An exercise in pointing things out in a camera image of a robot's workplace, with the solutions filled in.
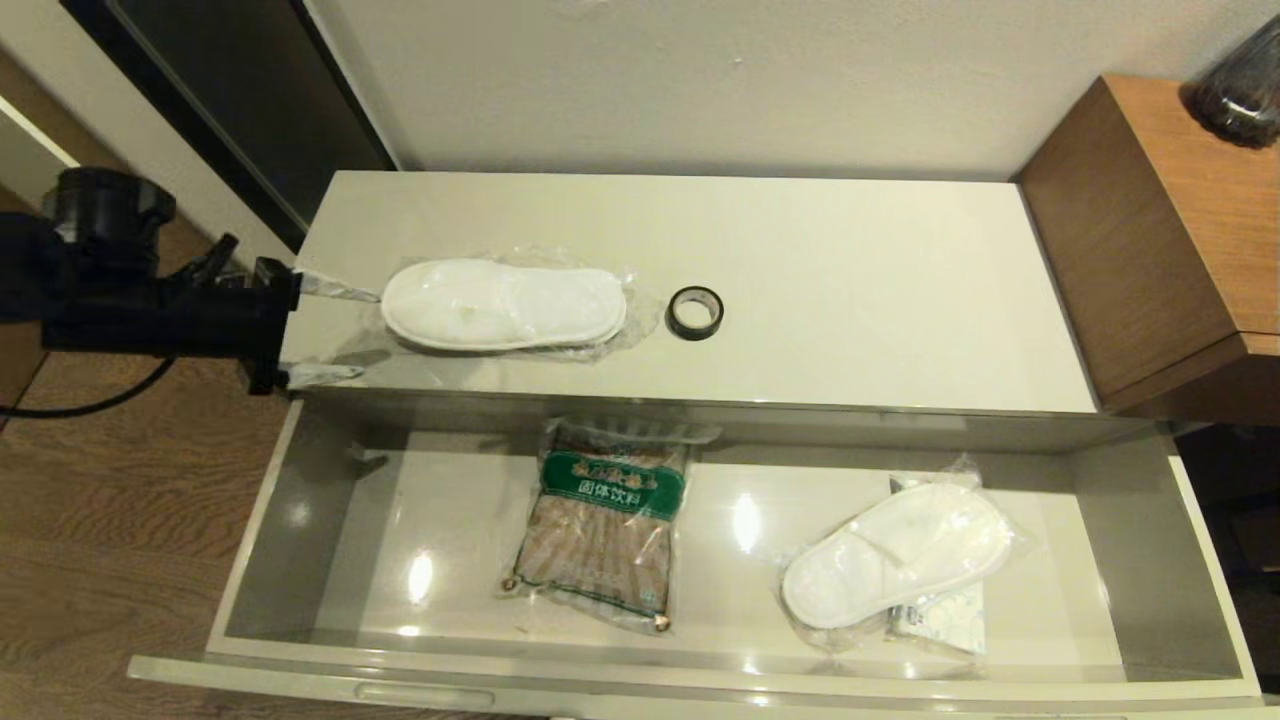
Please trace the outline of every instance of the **roll of tape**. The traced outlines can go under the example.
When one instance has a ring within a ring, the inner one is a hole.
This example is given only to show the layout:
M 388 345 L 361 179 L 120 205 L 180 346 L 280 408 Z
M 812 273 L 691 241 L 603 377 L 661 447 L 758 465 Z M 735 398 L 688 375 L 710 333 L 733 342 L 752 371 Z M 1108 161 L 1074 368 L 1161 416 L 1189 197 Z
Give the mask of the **roll of tape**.
M 696 302 L 710 314 L 707 324 L 690 325 L 684 323 L 676 314 L 676 309 L 686 302 Z M 667 305 L 667 328 L 677 336 L 691 340 L 707 340 L 719 329 L 721 320 L 724 319 L 724 301 L 709 287 L 691 286 L 671 296 Z

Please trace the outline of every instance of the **drawer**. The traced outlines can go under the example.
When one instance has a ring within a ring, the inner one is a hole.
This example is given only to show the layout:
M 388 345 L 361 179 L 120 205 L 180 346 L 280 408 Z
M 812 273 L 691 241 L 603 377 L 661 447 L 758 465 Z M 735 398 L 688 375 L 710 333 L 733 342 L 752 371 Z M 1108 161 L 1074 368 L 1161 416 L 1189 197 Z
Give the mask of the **drawer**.
M 672 632 L 498 598 L 566 411 L 723 427 L 677 519 Z M 773 594 L 778 557 L 970 452 L 1039 548 L 984 583 L 975 669 L 901 643 L 835 659 Z M 206 652 L 134 678 L 577 717 L 1276 717 L 1172 443 L 1146 420 L 325 389 L 294 401 Z

